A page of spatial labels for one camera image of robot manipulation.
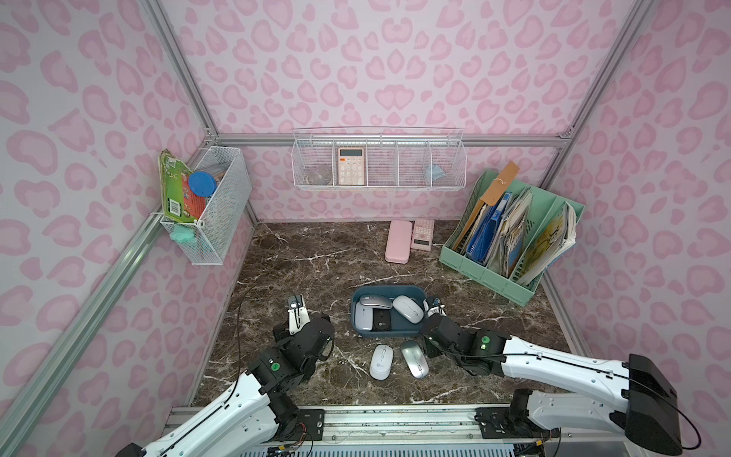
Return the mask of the silver mouse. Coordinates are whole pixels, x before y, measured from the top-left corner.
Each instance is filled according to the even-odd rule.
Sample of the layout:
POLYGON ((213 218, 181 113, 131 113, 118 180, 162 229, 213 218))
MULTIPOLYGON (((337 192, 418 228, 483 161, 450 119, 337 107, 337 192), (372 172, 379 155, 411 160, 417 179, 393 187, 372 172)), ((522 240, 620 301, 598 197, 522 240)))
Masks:
POLYGON ((391 310, 393 308, 392 301, 383 295, 370 294, 362 295, 359 304, 363 307, 376 308, 377 310, 391 310))
POLYGON ((410 373, 416 379, 424 379, 429 373, 426 354, 416 341, 407 341, 401 346, 401 353, 410 373))

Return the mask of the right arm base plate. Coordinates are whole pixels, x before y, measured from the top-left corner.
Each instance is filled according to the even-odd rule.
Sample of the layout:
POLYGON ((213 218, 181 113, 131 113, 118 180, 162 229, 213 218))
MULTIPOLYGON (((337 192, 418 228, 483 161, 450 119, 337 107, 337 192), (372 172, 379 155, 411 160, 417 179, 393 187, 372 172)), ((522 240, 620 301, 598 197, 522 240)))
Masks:
POLYGON ((526 412, 512 412, 509 407, 478 407, 474 420, 484 439, 541 439, 561 436, 557 428, 549 430, 531 421, 526 412))

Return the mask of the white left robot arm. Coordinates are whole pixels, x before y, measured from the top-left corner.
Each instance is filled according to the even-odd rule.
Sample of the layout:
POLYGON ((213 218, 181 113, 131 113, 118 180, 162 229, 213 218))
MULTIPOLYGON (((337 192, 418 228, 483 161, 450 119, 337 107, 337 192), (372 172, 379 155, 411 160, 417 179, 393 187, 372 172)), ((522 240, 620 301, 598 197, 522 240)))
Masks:
POLYGON ((308 382, 329 358, 335 329, 316 313, 297 333, 274 329, 275 344, 207 407, 173 432, 141 447, 130 443, 119 456, 239 456, 271 441, 293 447, 312 439, 308 422, 287 393, 308 382))

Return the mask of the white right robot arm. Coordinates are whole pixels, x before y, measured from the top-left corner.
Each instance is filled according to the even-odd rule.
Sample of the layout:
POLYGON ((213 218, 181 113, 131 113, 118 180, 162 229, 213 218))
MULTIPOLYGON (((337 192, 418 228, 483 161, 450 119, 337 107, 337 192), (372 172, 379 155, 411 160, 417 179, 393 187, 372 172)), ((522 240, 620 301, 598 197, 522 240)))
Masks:
POLYGON ((536 381, 561 393, 516 390, 502 428, 529 432, 588 428, 622 434, 635 445, 667 456, 683 454, 678 394, 649 358, 603 360, 540 347, 488 328, 465 329, 430 297, 420 335, 429 357, 447 356, 473 376, 536 381))

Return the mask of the white rounded mouse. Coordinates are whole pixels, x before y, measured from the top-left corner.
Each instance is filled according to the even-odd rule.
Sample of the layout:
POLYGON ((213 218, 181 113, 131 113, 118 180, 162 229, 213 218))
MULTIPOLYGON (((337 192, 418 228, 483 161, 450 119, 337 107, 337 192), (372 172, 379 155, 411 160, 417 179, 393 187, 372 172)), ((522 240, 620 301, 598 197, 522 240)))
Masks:
POLYGON ((407 295, 399 295, 392 301, 392 308, 411 324, 419 324, 425 316, 422 305, 407 295))

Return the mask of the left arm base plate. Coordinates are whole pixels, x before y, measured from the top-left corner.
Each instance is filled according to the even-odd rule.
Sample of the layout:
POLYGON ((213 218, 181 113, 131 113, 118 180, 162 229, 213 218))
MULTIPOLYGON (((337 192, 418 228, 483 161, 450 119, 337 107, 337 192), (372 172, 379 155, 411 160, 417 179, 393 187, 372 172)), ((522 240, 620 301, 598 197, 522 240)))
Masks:
POLYGON ((310 440, 321 441, 325 418, 324 409, 297 409, 279 425, 271 441, 299 441, 303 436, 310 440))

